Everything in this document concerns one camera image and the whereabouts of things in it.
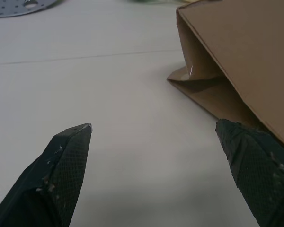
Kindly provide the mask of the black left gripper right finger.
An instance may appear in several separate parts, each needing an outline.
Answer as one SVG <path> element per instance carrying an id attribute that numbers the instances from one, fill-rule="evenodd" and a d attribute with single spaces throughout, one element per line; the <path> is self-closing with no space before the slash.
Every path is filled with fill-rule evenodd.
<path id="1" fill-rule="evenodd" d="M 261 227 L 284 227 L 284 146 L 270 133 L 220 119 L 215 129 L 237 188 Z"/>

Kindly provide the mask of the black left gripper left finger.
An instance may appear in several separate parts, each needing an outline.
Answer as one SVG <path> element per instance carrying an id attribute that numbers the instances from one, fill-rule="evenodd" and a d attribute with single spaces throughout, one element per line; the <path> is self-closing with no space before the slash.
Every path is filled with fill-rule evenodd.
<path id="1" fill-rule="evenodd" d="M 90 123 L 56 134 L 0 203 L 0 227 L 68 227 L 82 188 Z"/>

